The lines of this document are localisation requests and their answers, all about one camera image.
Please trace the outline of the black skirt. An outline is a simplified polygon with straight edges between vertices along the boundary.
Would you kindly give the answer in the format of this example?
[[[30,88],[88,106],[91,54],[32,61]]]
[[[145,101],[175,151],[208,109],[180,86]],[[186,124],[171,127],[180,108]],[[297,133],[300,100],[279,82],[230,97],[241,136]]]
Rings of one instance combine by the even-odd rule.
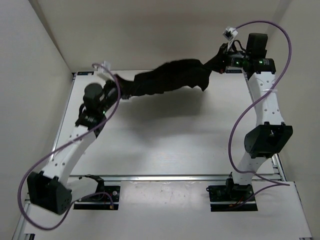
[[[133,81],[116,74],[122,98],[163,94],[182,87],[199,87],[205,91],[211,73],[224,72],[224,50],[220,47],[218,53],[206,63],[194,58],[166,62],[154,70],[136,74]]]

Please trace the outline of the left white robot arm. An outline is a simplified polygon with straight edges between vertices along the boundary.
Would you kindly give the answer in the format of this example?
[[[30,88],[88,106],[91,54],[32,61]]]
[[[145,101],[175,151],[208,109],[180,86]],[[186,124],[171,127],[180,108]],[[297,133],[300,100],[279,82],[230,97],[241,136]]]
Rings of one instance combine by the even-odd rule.
[[[59,150],[53,160],[39,172],[27,177],[32,204],[57,215],[67,211],[72,202],[90,196],[100,200],[105,194],[101,177],[87,174],[68,182],[69,176],[87,148],[98,138],[107,118],[106,112],[118,102],[118,88],[114,81],[104,85],[90,83],[84,89],[83,104],[69,138],[70,145]]]

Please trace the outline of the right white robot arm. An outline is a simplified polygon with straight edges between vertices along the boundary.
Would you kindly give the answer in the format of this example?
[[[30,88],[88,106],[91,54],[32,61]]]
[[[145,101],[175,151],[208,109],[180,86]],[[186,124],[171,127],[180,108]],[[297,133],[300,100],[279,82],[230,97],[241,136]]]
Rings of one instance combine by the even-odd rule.
[[[255,128],[244,137],[244,155],[226,181],[224,193],[230,200],[249,188],[260,166],[278,154],[293,134],[280,112],[276,67],[274,60],[266,57],[267,41],[267,34],[251,33],[244,50],[238,51],[234,45],[223,49],[221,72],[236,68],[243,73],[256,114]]]

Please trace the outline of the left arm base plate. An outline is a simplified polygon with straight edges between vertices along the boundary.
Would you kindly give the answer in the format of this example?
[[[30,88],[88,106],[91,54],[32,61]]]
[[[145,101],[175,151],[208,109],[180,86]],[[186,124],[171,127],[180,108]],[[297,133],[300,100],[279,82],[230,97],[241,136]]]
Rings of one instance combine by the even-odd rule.
[[[120,202],[120,185],[106,185],[105,181],[95,175],[85,175],[95,180],[97,188],[94,195],[83,197],[73,204],[74,210],[117,211]]]

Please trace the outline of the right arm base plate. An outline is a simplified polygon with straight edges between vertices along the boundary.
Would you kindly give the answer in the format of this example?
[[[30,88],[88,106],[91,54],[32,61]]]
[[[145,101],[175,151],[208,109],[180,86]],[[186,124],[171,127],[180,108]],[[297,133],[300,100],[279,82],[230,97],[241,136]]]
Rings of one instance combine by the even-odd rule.
[[[224,185],[209,185],[211,212],[256,212],[257,203],[252,185],[239,185],[229,176]]]

